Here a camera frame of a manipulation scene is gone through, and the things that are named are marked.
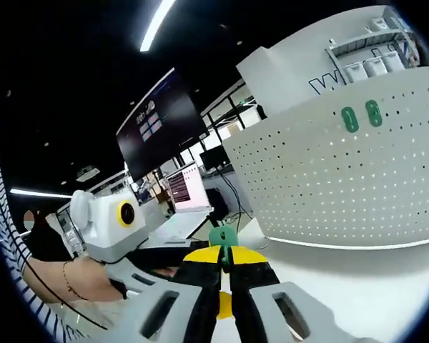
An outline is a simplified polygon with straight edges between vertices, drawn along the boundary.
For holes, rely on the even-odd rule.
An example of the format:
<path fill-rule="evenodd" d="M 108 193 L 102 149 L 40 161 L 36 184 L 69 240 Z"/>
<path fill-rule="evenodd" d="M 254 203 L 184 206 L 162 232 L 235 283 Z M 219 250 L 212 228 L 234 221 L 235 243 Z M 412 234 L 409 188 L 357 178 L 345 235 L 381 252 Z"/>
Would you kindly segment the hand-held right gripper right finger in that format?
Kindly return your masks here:
<path fill-rule="evenodd" d="M 281 282 L 266 257 L 231 247 L 232 314 L 242 342 L 374 342 L 335 322 L 333 311 L 292 282 Z"/>

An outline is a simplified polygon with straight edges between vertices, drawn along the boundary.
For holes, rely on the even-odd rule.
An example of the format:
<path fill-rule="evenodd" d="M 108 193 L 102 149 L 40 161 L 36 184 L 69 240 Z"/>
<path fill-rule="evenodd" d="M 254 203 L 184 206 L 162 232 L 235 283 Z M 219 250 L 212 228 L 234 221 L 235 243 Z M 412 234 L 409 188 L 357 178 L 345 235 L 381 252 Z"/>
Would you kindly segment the person's left hand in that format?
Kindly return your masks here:
<path fill-rule="evenodd" d="M 80 299 L 113 302 L 124 298 L 110 282 L 105 266 L 90 257 L 80 257 L 68 262 L 64 271 L 71 292 Z"/>

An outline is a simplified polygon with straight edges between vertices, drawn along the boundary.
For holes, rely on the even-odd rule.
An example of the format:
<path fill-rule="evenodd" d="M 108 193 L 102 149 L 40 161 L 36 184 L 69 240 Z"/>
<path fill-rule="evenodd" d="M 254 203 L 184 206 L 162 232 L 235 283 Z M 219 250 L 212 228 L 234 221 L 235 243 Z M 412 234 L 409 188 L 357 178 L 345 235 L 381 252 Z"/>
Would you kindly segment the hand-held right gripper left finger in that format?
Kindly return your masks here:
<path fill-rule="evenodd" d="M 197 249 L 182 261 L 170 280 L 135 267 L 128 259 L 107 266 L 107 274 L 137 296 L 123 317 L 102 335 L 103 342 L 210 342 L 220 310 L 219 247 Z"/>

